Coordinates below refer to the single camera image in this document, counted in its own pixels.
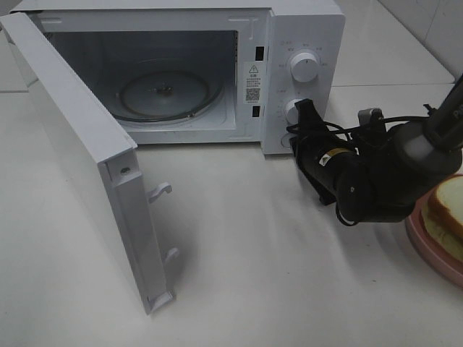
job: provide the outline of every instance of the pink plate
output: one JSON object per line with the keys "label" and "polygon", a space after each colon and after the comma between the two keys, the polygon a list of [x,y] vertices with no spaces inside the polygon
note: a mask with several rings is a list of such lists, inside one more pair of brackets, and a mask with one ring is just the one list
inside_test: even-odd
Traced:
{"label": "pink plate", "polygon": [[434,192],[434,189],[417,201],[412,214],[405,220],[408,237],[418,253],[429,265],[451,282],[463,288],[463,263],[448,254],[425,230],[425,224],[421,217],[421,208],[428,201],[432,192]]}

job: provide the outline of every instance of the wall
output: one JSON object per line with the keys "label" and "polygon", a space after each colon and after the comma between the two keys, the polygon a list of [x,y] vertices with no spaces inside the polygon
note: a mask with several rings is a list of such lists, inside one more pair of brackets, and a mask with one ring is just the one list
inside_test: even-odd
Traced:
{"label": "wall", "polygon": [[379,0],[456,78],[463,74],[462,0]]}

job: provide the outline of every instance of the qr code sticker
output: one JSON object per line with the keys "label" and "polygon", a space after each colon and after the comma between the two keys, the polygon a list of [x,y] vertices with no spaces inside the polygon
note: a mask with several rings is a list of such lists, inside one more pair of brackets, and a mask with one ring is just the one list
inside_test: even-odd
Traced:
{"label": "qr code sticker", "polygon": [[247,88],[246,89],[246,101],[259,101],[260,99],[260,88]]}

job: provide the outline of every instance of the microwave control panel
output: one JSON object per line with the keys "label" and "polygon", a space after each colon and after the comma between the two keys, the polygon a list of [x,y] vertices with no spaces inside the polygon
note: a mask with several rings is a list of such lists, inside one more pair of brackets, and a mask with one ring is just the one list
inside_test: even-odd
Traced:
{"label": "microwave control panel", "polygon": [[294,135],[286,127],[298,121],[294,104],[310,98],[325,113],[344,16],[277,16],[272,21],[262,147],[265,154],[290,153]]}

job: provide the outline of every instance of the microwave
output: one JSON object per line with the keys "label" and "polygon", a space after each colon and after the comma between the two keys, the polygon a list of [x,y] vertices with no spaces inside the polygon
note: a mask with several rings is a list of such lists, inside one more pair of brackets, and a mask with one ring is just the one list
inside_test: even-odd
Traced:
{"label": "microwave", "polygon": [[344,15],[332,0],[24,0],[0,23],[63,169],[98,229],[119,237],[150,313],[173,298],[164,265],[176,252],[161,254],[149,208],[171,187],[145,189],[137,145],[291,153],[294,104],[325,113]]}

